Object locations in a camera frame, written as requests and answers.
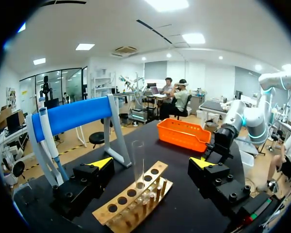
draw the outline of black tabletop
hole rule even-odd
[[[219,111],[219,112],[227,112],[224,111],[220,105],[219,102],[216,101],[211,101],[211,100],[207,100],[205,101],[203,104],[201,104],[199,106],[200,108],[208,108],[210,110],[215,110],[215,111]]]
[[[187,174],[189,158],[200,157],[202,154],[187,150],[172,144],[162,142],[158,138],[158,121],[153,121],[141,128],[125,135],[125,142],[131,155],[131,143],[134,140],[142,140],[145,144],[145,171],[156,161],[168,164],[163,177],[174,184],[159,206],[138,226],[134,232],[223,232],[229,223],[229,219],[222,216],[211,200],[205,200],[200,195],[197,187]],[[118,148],[117,140],[111,142],[111,146]],[[227,159],[225,164],[230,167],[231,174],[239,182],[244,184],[243,166],[236,143],[231,147],[233,159]],[[66,170],[72,174],[72,168],[80,163],[90,163],[99,159],[109,157],[98,148],[68,164]],[[215,161],[218,154],[213,153],[211,159]],[[115,175],[105,189],[100,199],[92,200],[80,217],[73,222],[83,228],[96,233],[111,232],[102,226],[92,215],[92,212],[122,192],[134,182],[133,168],[125,169],[114,161]],[[51,195],[51,187],[44,176],[31,182],[39,185],[45,190],[45,197]]]

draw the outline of wooden test tube rack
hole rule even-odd
[[[134,230],[160,203],[172,182],[161,177],[168,167],[157,161],[144,174],[144,184],[132,183],[112,200],[92,212],[95,218],[107,225],[114,233]]]

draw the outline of blue padded bar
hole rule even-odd
[[[71,130],[95,120],[111,117],[107,96],[81,100],[48,110],[48,120],[53,135]],[[39,113],[32,115],[34,134],[37,142],[44,140]]]

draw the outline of person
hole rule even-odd
[[[172,97],[170,97],[170,92],[173,89],[171,82],[173,81],[172,78],[166,78],[166,85],[163,87],[161,94],[166,94],[169,98],[163,100],[164,103],[171,103]]]
[[[188,99],[188,91],[186,90],[187,82],[185,79],[181,79],[179,83],[176,83],[173,89],[170,91],[170,96],[176,98],[176,104],[163,103],[160,110],[160,120],[169,118],[170,114],[176,115],[179,112],[184,111],[185,104]]]
[[[282,171],[283,174],[291,180],[291,136],[282,144],[281,154],[273,157],[268,171],[267,183],[257,187],[259,192],[267,192],[275,169],[277,169],[277,171]]]

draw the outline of orange basket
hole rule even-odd
[[[206,143],[211,139],[211,133],[200,125],[181,120],[168,118],[160,122],[157,128],[160,140],[198,152],[205,152]]]

